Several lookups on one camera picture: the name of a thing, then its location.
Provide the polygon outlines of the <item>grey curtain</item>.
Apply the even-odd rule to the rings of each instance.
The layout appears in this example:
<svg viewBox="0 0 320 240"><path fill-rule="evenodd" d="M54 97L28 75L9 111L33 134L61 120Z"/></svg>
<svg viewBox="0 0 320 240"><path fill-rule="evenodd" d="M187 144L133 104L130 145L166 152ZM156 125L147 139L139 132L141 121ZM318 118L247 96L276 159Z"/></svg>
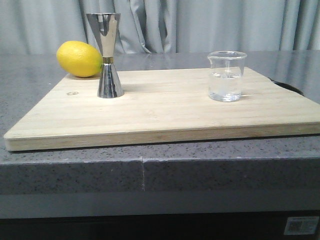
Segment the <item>grey curtain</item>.
<svg viewBox="0 0 320 240"><path fill-rule="evenodd" d="M119 13L119 53L292 51L320 48L317 0L3 0L2 54L54 54L95 44L88 13Z"/></svg>

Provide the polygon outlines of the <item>white QR code label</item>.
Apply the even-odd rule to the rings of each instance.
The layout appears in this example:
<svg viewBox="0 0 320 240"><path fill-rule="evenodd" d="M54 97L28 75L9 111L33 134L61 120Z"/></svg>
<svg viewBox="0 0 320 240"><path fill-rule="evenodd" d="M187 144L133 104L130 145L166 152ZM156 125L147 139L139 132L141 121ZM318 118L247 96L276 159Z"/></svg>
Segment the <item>white QR code label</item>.
<svg viewBox="0 0 320 240"><path fill-rule="evenodd" d="M288 217L283 234L285 236L313 235L316 233L319 216Z"/></svg>

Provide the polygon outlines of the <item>yellow lemon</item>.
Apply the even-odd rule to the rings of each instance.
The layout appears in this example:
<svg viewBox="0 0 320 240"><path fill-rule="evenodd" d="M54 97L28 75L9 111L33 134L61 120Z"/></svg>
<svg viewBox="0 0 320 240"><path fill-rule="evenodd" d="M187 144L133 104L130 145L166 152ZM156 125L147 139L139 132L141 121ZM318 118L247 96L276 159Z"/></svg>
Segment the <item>yellow lemon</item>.
<svg viewBox="0 0 320 240"><path fill-rule="evenodd" d="M98 74L103 64L102 56L95 47L77 40L64 42L58 48L56 58L66 72L81 78Z"/></svg>

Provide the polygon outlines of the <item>wooden cutting board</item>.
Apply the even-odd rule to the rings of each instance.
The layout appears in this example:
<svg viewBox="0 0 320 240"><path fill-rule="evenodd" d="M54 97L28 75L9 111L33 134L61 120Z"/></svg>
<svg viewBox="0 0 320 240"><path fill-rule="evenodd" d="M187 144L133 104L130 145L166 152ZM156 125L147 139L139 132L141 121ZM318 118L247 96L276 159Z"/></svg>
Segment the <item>wooden cutting board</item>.
<svg viewBox="0 0 320 240"><path fill-rule="evenodd" d="M206 68L119 71L124 95L66 75L4 135L8 151L318 134L318 103L245 68L242 98L208 96Z"/></svg>

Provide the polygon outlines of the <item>clear glass beaker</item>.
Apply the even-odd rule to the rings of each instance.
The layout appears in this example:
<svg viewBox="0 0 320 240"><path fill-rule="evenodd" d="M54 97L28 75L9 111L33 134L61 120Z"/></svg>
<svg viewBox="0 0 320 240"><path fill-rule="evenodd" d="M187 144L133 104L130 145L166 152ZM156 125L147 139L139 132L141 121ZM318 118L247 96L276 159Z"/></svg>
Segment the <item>clear glass beaker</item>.
<svg viewBox="0 0 320 240"><path fill-rule="evenodd" d="M242 96L242 79L247 54L239 51L214 51L210 62L208 96L219 102L235 102Z"/></svg>

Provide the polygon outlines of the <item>silver double jigger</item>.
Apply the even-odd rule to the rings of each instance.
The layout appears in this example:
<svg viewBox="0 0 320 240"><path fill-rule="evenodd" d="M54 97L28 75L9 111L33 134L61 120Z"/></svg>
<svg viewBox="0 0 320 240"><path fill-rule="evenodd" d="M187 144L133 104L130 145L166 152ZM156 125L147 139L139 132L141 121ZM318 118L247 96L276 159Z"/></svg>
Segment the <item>silver double jigger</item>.
<svg viewBox="0 0 320 240"><path fill-rule="evenodd" d="M88 13L86 17L102 56L97 96L104 99L121 97L124 91L114 65L114 51L121 15L119 13Z"/></svg>

